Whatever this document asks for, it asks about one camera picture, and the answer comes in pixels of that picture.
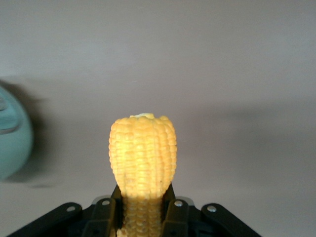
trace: corn on the cob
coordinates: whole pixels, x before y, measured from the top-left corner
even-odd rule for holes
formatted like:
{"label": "corn on the cob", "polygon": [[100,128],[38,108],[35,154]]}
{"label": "corn on the cob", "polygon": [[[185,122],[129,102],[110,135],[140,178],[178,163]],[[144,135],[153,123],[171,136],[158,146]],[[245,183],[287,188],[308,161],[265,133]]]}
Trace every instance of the corn on the cob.
{"label": "corn on the cob", "polygon": [[153,114],[118,119],[109,143],[111,168],[123,198],[123,227],[117,236],[158,237],[162,196],[176,168],[171,121]]}

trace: screw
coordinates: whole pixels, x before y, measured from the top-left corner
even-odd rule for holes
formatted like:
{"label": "screw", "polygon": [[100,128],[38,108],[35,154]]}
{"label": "screw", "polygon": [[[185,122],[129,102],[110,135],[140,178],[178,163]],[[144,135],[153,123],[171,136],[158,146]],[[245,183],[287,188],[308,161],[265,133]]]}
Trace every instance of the screw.
{"label": "screw", "polygon": [[209,212],[216,212],[216,211],[217,211],[217,210],[216,210],[216,207],[215,207],[215,206],[212,206],[212,205],[208,206],[208,207],[207,207],[207,210],[208,210]]}
{"label": "screw", "polygon": [[105,200],[102,202],[102,205],[106,206],[106,205],[109,205],[110,204],[110,201],[109,200]]}
{"label": "screw", "polygon": [[174,205],[180,207],[180,206],[183,205],[183,202],[181,202],[180,200],[176,200],[176,201],[174,202]]}
{"label": "screw", "polygon": [[70,207],[67,208],[66,211],[71,212],[71,211],[74,211],[75,209],[76,208],[74,206],[70,206]]}

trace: corn cob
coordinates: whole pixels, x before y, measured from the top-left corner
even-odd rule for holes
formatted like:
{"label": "corn cob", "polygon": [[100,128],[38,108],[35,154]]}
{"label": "corn cob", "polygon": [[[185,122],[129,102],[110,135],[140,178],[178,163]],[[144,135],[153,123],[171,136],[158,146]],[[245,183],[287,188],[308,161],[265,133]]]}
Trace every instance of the corn cob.
{"label": "corn cob", "polygon": [[123,198],[118,237],[158,237],[162,196],[176,168],[176,135],[166,116],[140,114],[115,121],[109,138],[111,168]]}

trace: white background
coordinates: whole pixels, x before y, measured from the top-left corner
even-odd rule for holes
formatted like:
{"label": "white background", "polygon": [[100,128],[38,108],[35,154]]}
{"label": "white background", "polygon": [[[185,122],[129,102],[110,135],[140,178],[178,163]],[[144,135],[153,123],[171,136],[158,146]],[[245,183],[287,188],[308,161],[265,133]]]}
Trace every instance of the white background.
{"label": "white background", "polygon": [[316,233],[314,0],[0,0],[0,80],[36,133],[0,183],[1,237],[111,194],[111,124],[144,112],[176,128],[177,196]]}

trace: light blue container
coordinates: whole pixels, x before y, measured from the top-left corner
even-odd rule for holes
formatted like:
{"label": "light blue container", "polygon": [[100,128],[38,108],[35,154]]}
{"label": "light blue container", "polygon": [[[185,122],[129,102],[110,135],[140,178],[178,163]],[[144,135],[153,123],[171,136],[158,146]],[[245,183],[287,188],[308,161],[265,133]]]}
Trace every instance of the light blue container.
{"label": "light blue container", "polygon": [[18,171],[33,145],[30,119],[19,101],[0,87],[0,180]]}

